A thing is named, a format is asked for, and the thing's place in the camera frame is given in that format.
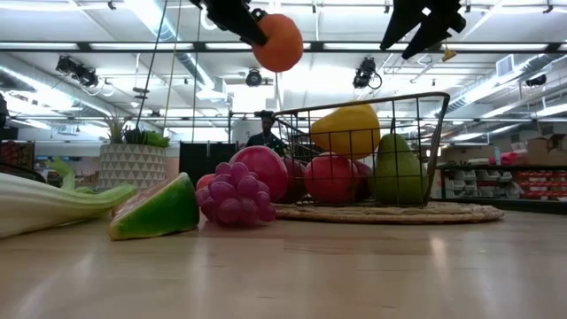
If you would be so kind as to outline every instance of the yellow bell pepper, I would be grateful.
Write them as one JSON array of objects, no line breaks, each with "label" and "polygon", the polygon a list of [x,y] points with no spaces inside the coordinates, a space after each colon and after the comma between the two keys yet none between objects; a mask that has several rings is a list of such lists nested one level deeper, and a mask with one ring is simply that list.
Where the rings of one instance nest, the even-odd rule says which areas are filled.
[{"label": "yellow bell pepper", "polygon": [[327,151],[364,159],[380,144],[380,123],[370,105],[344,106],[314,122],[311,139]]}]

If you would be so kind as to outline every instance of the watermelon slice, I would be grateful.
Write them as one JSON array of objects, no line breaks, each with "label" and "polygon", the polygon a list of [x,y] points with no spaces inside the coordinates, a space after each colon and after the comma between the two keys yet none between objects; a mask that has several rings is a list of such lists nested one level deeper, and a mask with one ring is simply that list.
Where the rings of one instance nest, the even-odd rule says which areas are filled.
[{"label": "watermelon slice", "polygon": [[193,230],[198,218],[193,184],[186,173],[181,173],[124,203],[110,223],[108,234],[114,240],[157,237]]}]

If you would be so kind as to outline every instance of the green pear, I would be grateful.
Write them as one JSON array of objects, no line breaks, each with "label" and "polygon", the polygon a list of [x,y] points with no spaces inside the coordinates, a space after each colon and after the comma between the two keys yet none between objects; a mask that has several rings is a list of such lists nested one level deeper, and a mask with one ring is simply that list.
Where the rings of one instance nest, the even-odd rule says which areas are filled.
[{"label": "green pear", "polygon": [[375,168],[374,178],[370,178],[370,189],[380,203],[423,203],[423,195],[429,186],[429,176],[402,136],[388,134],[382,137]]}]

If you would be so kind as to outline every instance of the purple grapes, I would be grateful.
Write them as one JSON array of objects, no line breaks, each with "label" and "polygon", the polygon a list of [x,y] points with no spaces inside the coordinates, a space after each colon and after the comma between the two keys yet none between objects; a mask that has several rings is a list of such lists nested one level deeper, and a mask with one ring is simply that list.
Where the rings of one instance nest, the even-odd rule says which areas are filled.
[{"label": "purple grapes", "polygon": [[203,215],[223,226],[252,227],[276,219],[269,187],[242,163],[219,164],[215,178],[196,197]]}]

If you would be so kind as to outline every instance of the plastic fruit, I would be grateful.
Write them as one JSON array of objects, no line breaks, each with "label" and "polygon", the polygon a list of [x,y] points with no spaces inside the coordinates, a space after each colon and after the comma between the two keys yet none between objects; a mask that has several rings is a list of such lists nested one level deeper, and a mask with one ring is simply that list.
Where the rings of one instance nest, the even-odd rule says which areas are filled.
[{"label": "plastic fruit", "polygon": [[310,133],[317,146],[353,160],[368,157],[380,143],[380,123],[370,105],[340,107],[313,123]]},{"label": "plastic fruit", "polygon": [[277,202],[284,204],[292,204],[302,200],[307,195],[304,177],[305,167],[298,160],[283,159],[287,168],[287,191],[285,195]]},{"label": "plastic fruit", "polygon": [[258,62],[272,72],[284,72],[303,56],[303,37],[292,19],[283,14],[268,14],[258,22],[268,41],[254,44],[252,51]]},{"label": "plastic fruit", "polygon": [[199,219],[193,184],[185,173],[141,191],[124,203],[111,221],[112,239],[157,237],[192,230]]},{"label": "plastic fruit", "polygon": [[307,165],[305,185],[316,202],[346,204],[354,202],[358,170],[347,158],[325,152]]},{"label": "plastic fruit", "polygon": [[214,179],[214,174],[207,174],[198,179],[196,191],[206,187]]},{"label": "plastic fruit", "polygon": [[258,175],[259,181],[269,188],[272,202],[282,198],[287,191],[287,168],[276,152],[266,146],[246,147],[236,153],[229,164],[243,163]]},{"label": "plastic fruit", "polygon": [[363,201],[370,197],[369,177],[372,176],[372,168],[359,160],[354,161],[356,169],[358,169],[358,185],[356,188],[356,201]]},{"label": "plastic fruit", "polygon": [[382,138],[374,176],[375,178],[370,178],[372,183],[370,187],[380,203],[392,205],[423,203],[423,195],[429,186],[429,176],[402,136],[388,134]]},{"label": "plastic fruit", "polygon": [[257,180],[245,164],[221,163],[217,172],[208,186],[196,193],[207,220],[221,226],[252,227],[258,221],[272,222],[276,218],[268,186]]}]

